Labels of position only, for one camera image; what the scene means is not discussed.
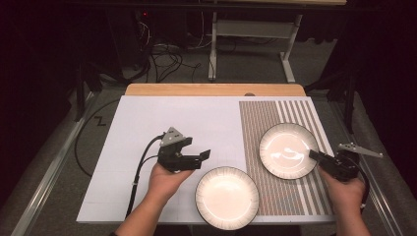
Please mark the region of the wooden table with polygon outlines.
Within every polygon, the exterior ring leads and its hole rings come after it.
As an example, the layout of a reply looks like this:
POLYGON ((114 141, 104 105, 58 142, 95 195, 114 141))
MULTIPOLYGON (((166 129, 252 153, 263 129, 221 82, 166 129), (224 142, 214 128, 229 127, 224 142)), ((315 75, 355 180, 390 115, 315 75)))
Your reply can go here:
POLYGON ((136 96, 305 96, 296 84, 131 84, 136 96))

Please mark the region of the white board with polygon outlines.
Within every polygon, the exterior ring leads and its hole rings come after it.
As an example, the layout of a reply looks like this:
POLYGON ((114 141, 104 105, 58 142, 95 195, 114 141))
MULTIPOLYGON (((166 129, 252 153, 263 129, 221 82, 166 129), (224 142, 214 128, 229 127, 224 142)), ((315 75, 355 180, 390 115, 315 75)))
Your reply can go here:
MULTIPOLYGON (((180 187, 164 208, 163 224, 201 224, 195 203, 200 179, 219 166, 233 166, 247 173, 241 101, 286 100, 307 96, 132 96, 121 98, 109 133, 89 182, 77 220, 80 223, 119 223, 129 204, 137 204, 148 188, 151 162, 158 145, 153 138, 176 128, 193 142, 185 155, 210 150, 201 169, 180 187)), ((256 224, 309 224, 331 221, 294 221, 291 216, 256 216, 256 224)))

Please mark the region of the brown and white striped mat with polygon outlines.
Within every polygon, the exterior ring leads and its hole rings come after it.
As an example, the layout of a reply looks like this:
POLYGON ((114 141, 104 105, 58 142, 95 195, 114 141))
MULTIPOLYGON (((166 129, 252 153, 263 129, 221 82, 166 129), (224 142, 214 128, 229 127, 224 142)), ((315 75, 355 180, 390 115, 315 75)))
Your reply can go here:
POLYGON ((319 150, 332 153, 313 101, 308 98, 241 101, 239 103, 246 169, 260 192, 258 216, 291 216, 294 221, 331 221, 332 209, 326 185, 314 170, 306 176, 285 180, 271 174, 261 162, 264 133, 280 123, 305 127, 319 150))

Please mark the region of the white plate with dark striped rim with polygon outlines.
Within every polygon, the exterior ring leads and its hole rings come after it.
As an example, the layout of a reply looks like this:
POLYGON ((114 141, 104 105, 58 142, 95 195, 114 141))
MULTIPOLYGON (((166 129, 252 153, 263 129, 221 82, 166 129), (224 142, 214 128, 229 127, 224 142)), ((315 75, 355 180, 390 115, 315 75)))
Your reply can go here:
POLYGON ((260 194, 248 174, 235 167, 223 166, 201 178, 195 201, 206 223, 230 231, 253 221, 260 206, 260 194))
POLYGON ((316 167, 317 161, 309 156, 311 150, 319 150, 314 135, 293 123, 281 123, 268 129, 259 146, 266 170, 286 180, 302 178, 316 167))

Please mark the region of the black metal stand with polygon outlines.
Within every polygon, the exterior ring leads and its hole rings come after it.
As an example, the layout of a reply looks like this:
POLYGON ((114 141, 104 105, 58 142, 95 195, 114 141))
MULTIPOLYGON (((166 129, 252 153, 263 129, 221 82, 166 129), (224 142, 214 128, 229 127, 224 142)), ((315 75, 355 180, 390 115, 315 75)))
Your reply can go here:
POLYGON ((96 65, 91 62, 81 63, 76 70, 76 121, 80 121, 86 110, 85 87, 92 92, 102 91, 102 84, 96 65))
POLYGON ((353 72, 338 71, 304 86, 304 92, 308 93, 316 89, 326 89, 328 101, 344 101, 343 122, 350 134, 353 133, 352 116, 354 110, 354 94, 356 75, 353 72))

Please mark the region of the person's right hand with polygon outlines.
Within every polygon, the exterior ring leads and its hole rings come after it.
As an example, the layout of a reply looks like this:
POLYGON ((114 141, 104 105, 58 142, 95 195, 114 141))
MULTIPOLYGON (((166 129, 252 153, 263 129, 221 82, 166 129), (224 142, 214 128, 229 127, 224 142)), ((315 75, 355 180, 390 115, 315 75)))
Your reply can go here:
POLYGON ((365 194, 365 184, 358 178, 348 182, 340 182, 319 168, 322 178, 328 187, 333 209, 336 213, 360 211, 362 198, 365 194))

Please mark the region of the person's left hand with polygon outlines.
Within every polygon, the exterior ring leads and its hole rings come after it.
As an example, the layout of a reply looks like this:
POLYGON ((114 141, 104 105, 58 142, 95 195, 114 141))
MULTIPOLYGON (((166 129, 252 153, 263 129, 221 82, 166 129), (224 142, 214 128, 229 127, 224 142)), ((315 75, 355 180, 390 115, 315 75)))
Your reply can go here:
POLYGON ((193 173, 193 170, 170 172, 156 163, 149 176, 147 198, 159 205, 165 205, 193 173))

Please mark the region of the white metal desk frame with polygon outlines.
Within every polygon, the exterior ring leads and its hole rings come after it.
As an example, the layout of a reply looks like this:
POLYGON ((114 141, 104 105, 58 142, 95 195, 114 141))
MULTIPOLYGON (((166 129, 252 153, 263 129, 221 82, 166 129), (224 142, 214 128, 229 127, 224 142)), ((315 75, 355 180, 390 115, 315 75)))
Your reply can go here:
POLYGON ((294 21, 290 23, 223 20, 217 17, 217 12, 214 12, 211 20, 211 45, 208 59, 208 79, 212 82, 216 79, 217 38, 219 36, 236 36, 286 39, 287 47, 284 51, 279 52, 279 58, 286 81, 288 83, 294 83, 295 78, 289 62, 289 57, 302 19, 302 15, 296 15, 294 21))

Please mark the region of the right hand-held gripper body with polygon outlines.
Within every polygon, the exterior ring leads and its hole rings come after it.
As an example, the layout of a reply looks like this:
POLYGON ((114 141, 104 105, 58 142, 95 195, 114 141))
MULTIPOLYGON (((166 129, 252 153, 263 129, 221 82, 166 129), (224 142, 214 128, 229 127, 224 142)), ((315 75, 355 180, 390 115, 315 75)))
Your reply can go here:
POLYGON ((322 169, 330 176, 341 182, 356 178, 360 172, 360 155, 383 157, 381 152, 375 152, 353 143, 339 144, 336 156, 322 155, 322 169))

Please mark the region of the aluminium floor rail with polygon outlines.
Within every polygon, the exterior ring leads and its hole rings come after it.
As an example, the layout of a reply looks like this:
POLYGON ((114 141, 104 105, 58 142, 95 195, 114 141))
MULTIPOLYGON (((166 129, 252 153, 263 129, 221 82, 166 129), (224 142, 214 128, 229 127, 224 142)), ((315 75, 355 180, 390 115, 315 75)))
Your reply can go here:
POLYGON ((365 156, 361 160, 361 166, 371 183, 364 216, 372 235, 406 236, 408 224, 403 216, 407 216, 407 210, 414 202, 409 202, 409 189, 389 158, 363 106, 361 104, 354 106, 353 133, 350 133, 344 124, 344 106, 338 102, 330 102, 329 108, 338 130, 342 132, 340 141, 335 135, 328 134, 333 148, 346 140, 384 155, 383 157, 365 156))
POLYGON ((82 127, 86 124, 87 114, 95 104, 98 98, 98 92, 90 92, 86 99, 86 108, 77 121, 71 122, 71 128, 68 131, 65 141, 59 150, 53 155, 48 168, 39 181, 36 190, 33 192, 30 201, 21 214, 19 221, 16 223, 10 236, 28 236, 33 228, 44 204, 55 186, 56 181, 68 159, 68 153, 76 137, 81 132, 82 127))

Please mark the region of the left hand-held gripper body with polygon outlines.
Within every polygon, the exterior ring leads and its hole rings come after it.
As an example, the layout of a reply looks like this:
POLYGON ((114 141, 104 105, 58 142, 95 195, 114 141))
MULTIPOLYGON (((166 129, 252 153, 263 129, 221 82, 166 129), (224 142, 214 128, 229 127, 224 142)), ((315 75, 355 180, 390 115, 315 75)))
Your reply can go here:
POLYGON ((184 155, 179 143, 185 138, 177 129, 170 127, 163 135, 157 154, 157 162, 170 172, 200 169, 198 155, 184 155))

